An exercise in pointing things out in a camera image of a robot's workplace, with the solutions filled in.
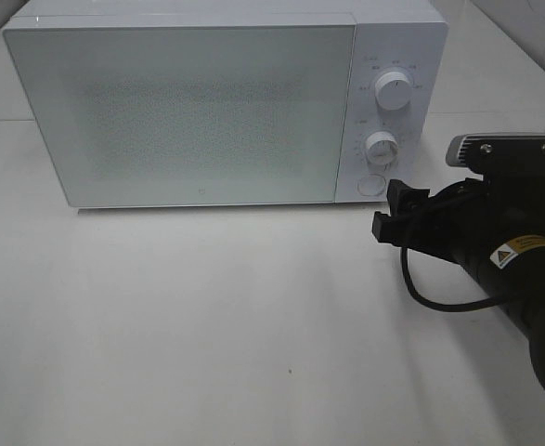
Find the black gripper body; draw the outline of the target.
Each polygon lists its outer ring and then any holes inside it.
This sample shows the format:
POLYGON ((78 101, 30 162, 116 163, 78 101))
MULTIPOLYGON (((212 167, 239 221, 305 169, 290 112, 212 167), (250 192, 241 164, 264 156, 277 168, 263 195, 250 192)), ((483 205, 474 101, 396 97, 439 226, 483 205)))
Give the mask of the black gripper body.
POLYGON ((545 238, 545 177, 467 179, 412 214, 400 258, 417 251, 443 260, 487 257, 518 236, 545 238))

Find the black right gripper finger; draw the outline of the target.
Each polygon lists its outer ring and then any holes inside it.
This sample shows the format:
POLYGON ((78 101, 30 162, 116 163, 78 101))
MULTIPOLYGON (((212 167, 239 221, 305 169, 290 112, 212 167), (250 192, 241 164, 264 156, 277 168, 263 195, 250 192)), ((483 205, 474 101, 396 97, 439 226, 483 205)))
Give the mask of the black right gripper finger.
POLYGON ((427 202, 428 190, 415 189, 399 179, 391 179, 386 198, 391 212, 412 212, 427 202))

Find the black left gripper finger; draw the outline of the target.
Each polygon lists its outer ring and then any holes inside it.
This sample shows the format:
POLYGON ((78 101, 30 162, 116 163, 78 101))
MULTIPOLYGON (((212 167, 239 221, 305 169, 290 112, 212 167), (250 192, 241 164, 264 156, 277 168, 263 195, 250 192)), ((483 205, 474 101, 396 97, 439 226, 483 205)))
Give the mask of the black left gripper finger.
POLYGON ((371 234, 378 243, 401 244, 405 235, 405 220, 376 211, 373 214, 371 234))

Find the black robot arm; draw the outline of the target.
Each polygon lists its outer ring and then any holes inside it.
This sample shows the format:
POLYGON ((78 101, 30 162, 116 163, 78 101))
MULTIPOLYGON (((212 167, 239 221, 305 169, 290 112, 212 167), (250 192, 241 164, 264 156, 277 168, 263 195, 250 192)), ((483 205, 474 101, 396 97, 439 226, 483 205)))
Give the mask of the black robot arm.
POLYGON ((409 295, 446 313, 500 308, 527 338, 545 390, 545 177, 466 178, 436 195, 392 179, 387 202, 388 213, 374 214, 371 232, 399 248, 409 295), (444 303, 422 295, 410 275, 411 251, 460 266, 484 298, 444 303))

